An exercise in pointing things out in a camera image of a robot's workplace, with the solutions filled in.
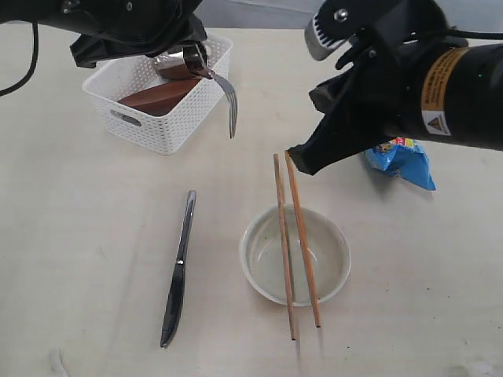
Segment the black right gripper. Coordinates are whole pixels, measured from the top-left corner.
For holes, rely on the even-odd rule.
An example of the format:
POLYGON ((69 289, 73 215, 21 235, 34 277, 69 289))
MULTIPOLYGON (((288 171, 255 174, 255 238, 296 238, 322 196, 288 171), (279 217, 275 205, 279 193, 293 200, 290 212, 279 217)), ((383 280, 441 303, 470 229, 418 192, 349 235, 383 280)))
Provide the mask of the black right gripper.
POLYGON ((323 118, 307 141, 288 149, 301 173, 315 175, 391 136, 424 136, 411 94, 424 43, 408 38, 389 46, 371 35, 353 35, 349 43, 336 69, 352 67, 309 92, 323 118))

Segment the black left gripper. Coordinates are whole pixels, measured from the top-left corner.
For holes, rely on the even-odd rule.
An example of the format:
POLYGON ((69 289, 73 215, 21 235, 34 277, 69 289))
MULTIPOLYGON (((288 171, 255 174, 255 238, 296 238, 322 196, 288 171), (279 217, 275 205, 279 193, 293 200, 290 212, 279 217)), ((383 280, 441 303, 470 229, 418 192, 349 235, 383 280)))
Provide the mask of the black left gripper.
POLYGON ((80 35, 70 50, 78 67, 94 68, 102 61, 155 57, 176 46, 206 40, 201 20, 192 13, 162 12, 154 16, 126 16, 107 31, 80 35))

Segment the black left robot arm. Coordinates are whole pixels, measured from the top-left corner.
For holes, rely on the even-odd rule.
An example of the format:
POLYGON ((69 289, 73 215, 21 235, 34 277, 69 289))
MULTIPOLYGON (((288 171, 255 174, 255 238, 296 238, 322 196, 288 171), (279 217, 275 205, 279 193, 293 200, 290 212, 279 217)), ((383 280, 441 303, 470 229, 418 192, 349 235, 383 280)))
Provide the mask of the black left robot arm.
POLYGON ((70 45, 75 64, 95 68, 104 60, 156 57, 176 46, 203 42, 195 15, 199 1, 79 0, 2 1, 1 22, 21 21, 78 33, 70 45))

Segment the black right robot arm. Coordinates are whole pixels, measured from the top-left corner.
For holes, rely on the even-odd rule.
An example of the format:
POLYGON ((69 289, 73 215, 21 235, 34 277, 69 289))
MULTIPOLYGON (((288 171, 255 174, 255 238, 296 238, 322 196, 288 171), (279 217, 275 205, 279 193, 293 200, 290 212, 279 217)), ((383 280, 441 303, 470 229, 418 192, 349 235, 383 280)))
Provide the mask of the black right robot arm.
POLYGON ((299 171, 396 137, 501 149, 501 34, 458 30, 434 1, 326 1, 304 38, 317 61, 350 47, 310 92, 323 117, 288 150, 299 171))

